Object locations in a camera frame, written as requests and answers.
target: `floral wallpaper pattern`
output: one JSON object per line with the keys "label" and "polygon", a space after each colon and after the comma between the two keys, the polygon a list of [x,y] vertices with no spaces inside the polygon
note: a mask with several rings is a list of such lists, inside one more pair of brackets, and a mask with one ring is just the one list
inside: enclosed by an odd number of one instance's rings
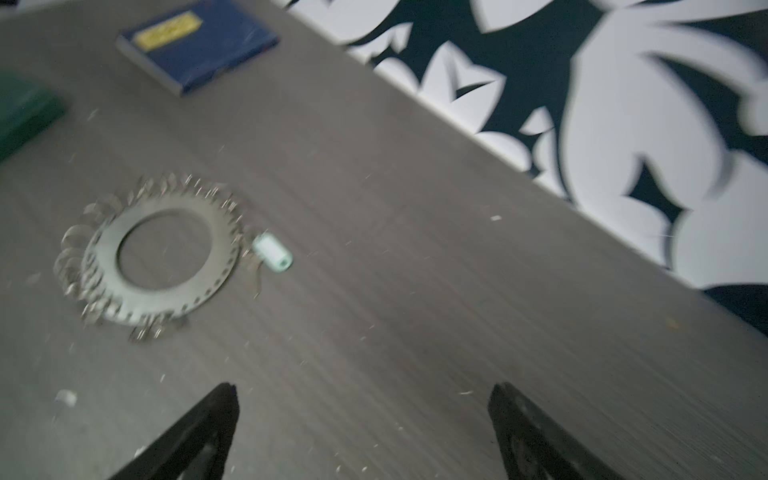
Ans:
{"label": "floral wallpaper pattern", "polygon": [[768,334],[768,0],[274,0]]}

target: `wood grain table surface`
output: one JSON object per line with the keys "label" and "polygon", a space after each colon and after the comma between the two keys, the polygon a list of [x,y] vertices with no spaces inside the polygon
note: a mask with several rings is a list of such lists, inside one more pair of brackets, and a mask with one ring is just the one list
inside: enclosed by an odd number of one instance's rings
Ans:
{"label": "wood grain table surface", "polygon": [[[766,338],[287,13],[243,3],[282,42],[183,99],[113,45],[178,2],[0,23],[0,67],[71,102],[0,164],[3,478],[106,478],[224,381],[242,410],[227,478],[504,478],[485,411],[501,381],[627,478],[766,478]],[[84,329],[51,271],[61,235],[163,171],[230,185],[296,261],[257,300],[239,269],[154,343]],[[159,288],[207,241],[154,220],[121,262]]]}

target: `white debris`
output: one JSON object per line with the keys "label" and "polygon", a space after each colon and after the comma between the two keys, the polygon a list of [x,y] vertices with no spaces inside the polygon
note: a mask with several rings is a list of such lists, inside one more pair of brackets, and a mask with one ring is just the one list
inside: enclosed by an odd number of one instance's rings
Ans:
{"label": "white debris", "polygon": [[40,281],[40,277],[41,276],[42,276],[42,274],[40,272],[33,273],[32,275],[27,277],[27,280],[25,282],[29,286],[35,285],[37,282]]}
{"label": "white debris", "polygon": [[78,403],[78,394],[71,390],[59,390],[54,401],[61,402],[72,408]]}

